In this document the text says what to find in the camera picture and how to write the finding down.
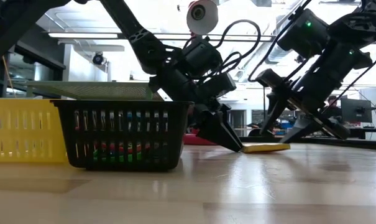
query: wooden table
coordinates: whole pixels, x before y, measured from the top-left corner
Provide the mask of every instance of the wooden table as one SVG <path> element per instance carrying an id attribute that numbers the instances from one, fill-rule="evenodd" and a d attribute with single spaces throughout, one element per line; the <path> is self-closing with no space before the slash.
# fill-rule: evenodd
<path id="1" fill-rule="evenodd" d="M 376 151 L 186 146 L 169 173 L 0 164 L 0 223 L 376 223 Z"/>

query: cable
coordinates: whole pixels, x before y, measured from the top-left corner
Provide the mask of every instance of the cable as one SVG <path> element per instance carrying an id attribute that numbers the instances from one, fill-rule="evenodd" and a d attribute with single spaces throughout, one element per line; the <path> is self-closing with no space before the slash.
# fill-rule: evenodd
<path id="1" fill-rule="evenodd" d="M 260 27 L 258 26 L 257 23 L 253 22 L 253 21 L 250 21 L 248 19 L 240 19 L 240 20 L 237 20 L 237 21 L 234 21 L 233 23 L 229 24 L 226 29 L 224 30 L 224 32 L 222 33 L 222 36 L 221 36 L 221 39 L 219 40 L 218 44 L 215 45 L 214 47 L 215 48 L 218 48 L 222 45 L 222 43 L 224 42 L 224 39 L 225 39 L 225 36 L 227 35 L 227 33 L 229 32 L 229 30 L 236 24 L 238 23 L 241 23 L 241 22 L 247 22 L 251 25 L 253 25 L 255 27 L 255 29 L 257 30 L 257 40 L 255 41 L 255 44 L 245 53 L 245 54 L 241 54 L 239 52 L 233 52 L 231 54 L 228 55 L 228 57 L 223 61 L 223 63 L 215 70 L 213 70 L 210 74 L 206 75 L 206 76 L 202 76 L 200 78 L 198 78 L 199 80 L 199 83 L 203 83 L 205 79 L 217 74 L 217 73 L 221 73 L 225 68 L 228 68 L 229 66 L 233 65 L 232 67 L 228 68 L 225 72 L 230 72 L 231 70 L 235 69 L 239 63 L 242 61 L 243 58 L 247 57 L 248 55 L 250 55 L 257 47 L 258 45 L 260 44 L 260 41 L 261 41 L 261 29 Z M 187 47 L 188 44 L 196 37 L 191 37 L 189 38 L 185 45 L 183 46 L 183 48 Z M 239 57 L 235 58 L 234 60 L 231 60 L 230 62 L 226 63 L 232 56 L 235 56 L 235 55 L 239 55 Z"/>
<path id="2" fill-rule="evenodd" d="M 249 82 L 255 82 L 255 80 L 252 80 L 253 74 L 257 71 L 257 69 L 266 61 L 266 59 L 269 57 L 271 51 L 275 47 L 277 41 L 279 38 L 286 32 L 288 28 L 300 17 L 301 13 L 304 11 L 304 8 L 311 2 L 312 0 L 306 0 L 302 6 L 300 6 L 296 11 L 295 15 L 293 15 L 292 19 L 288 22 L 288 24 L 276 35 L 276 38 L 272 41 L 270 44 L 270 47 L 267 51 L 267 53 L 264 55 L 264 57 L 261 59 L 261 61 L 255 66 L 255 68 L 251 71 L 248 81 Z"/>
<path id="3" fill-rule="evenodd" d="M 10 76 L 9 76 L 9 72 L 8 72 L 8 66 L 7 66 L 6 58 L 5 58 L 5 56 L 2 56 L 1 59 L 2 59 L 2 64 L 4 65 L 4 69 L 5 69 L 5 71 L 6 71 L 6 75 L 7 75 L 8 81 L 9 81 L 9 86 L 11 87 L 11 89 L 12 89 L 12 93 L 14 94 L 14 97 L 16 98 L 16 92 L 15 92 L 15 90 L 14 90 L 14 86 L 12 85 L 12 81 L 11 81 L 11 78 L 10 78 Z"/>
<path id="4" fill-rule="evenodd" d="M 253 22 L 253 21 L 250 21 L 250 20 L 248 20 L 248 19 L 239 19 L 238 21 L 234 21 L 233 23 L 231 23 L 229 26 L 226 27 L 226 29 L 225 29 L 224 32 L 222 33 L 221 39 L 219 40 L 218 44 L 215 45 L 214 47 L 215 47 L 215 48 L 220 47 L 220 46 L 222 45 L 222 43 L 224 42 L 225 36 L 226 36 L 226 34 L 229 32 L 229 30 L 230 30 L 234 25 L 236 25 L 236 24 L 238 24 L 238 23 L 241 23 L 241 22 L 247 22 L 247 23 L 249 23 L 249 24 L 251 24 L 251 25 L 253 25 L 253 26 L 255 27 L 255 29 L 257 30 L 257 40 L 255 41 L 255 44 L 250 48 L 250 50 L 248 50 L 245 54 L 240 55 L 240 57 L 235 58 L 234 60 L 232 60 L 232 61 L 230 61 L 230 62 L 228 62 L 228 63 L 223 63 L 222 68 L 221 68 L 220 70 L 223 70 L 224 68 L 227 68 L 228 66 L 233 65 L 233 64 L 234 64 L 234 65 L 233 65 L 233 68 L 232 68 L 232 69 L 236 68 L 236 67 L 238 66 L 238 64 L 240 63 L 240 61 L 241 61 L 243 58 L 249 56 L 249 55 L 250 55 L 250 54 L 251 54 L 251 53 L 252 53 L 252 52 L 258 47 L 258 45 L 260 44 L 260 41 L 261 41 L 261 29 L 260 29 L 260 27 L 258 26 L 258 24 L 255 23 L 255 22 Z"/>
<path id="5" fill-rule="evenodd" d="M 295 74 L 297 74 L 298 71 L 301 70 L 301 68 L 304 67 L 304 65 L 309 61 L 309 59 L 305 59 L 299 66 L 297 66 L 294 71 L 292 71 L 286 78 L 284 78 L 284 82 L 287 82 L 289 79 L 291 79 Z"/>
<path id="6" fill-rule="evenodd" d="M 347 86 L 347 88 L 344 90 L 344 91 L 342 91 L 342 93 L 330 104 L 330 105 L 333 105 L 335 102 L 337 102 L 342 96 L 343 96 L 343 94 L 346 92 L 346 91 L 348 91 L 349 90 L 349 88 L 350 87 L 352 87 L 353 85 L 355 85 L 355 83 L 360 79 L 360 78 L 362 78 L 362 76 L 364 76 L 374 65 L 376 64 L 376 61 L 374 61 L 374 63 L 371 65 L 371 66 L 369 66 L 364 72 L 362 72 L 362 74 L 360 74 L 351 84 L 349 84 L 348 86 Z M 329 108 L 330 108 L 330 105 L 326 108 L 326 109 L 324 109 L 324 111 L 322 112 L 322 113 L 324 113 L 324 112 L 326 112 Z"/>
<path id="7" fill-rule="evenodd" d="M 185 42 L 185 45 L 182 47 L 182 49 L 185 49 L 185 48 L 189 45 L 189 43 L 190 43 L 193 39 L 195 39 L 195 38 L 196 38 L 196 36 L 190 37 L 190 38 Z"/>

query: ceiling light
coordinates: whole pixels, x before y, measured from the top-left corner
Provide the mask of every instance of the ceiling light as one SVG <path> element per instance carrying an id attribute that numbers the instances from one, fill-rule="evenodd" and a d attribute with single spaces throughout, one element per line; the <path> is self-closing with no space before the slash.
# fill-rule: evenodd
<path id="1" fill-rule="evenodd" d="M 66 39 L 117 39 L 117 34 L 94 34 L 94 33 L 49 33 L 53 38 Z"/>
<path id="2" fill-rule="evenodd" d="M 159 40 L 188 40 L 191 38 L 190 34 L 154 34 Z M 49 33 L 50 37 L 58 39 L 118 39 L 116 33 Z M 212 41 L 220 41 L 221 34 L 209 34 L 207 35 Z M 271 42 L 273 36 L 263 35 L 261 36 L 261 42 Z M 225 41 L 243 41 L 243 42 L 255 42 L 257 41 L 256 35 L 227 35 Z"/>

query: red object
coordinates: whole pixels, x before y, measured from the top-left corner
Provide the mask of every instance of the red object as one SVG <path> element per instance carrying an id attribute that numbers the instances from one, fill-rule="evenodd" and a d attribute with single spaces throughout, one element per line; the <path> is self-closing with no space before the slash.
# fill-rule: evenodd
<path id="1" fill-rule="evenodd" d="M 186 134 L 183 136 L 183 142 L 192 146 L 216 146 L 215 143 L 197 137 L 195 134 Z"/>

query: robot camera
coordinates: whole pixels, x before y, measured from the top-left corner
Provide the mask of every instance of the robot camera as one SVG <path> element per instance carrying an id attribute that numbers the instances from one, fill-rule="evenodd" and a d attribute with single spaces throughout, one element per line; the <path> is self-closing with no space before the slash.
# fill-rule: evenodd
<path id="1" fill-rule="evenodd" d="M 189 4 L 186 15 L 189 30 L 198 35 L 206 35 L 218 24 L 218 8 L 211 0 L 197 0 Z"/>

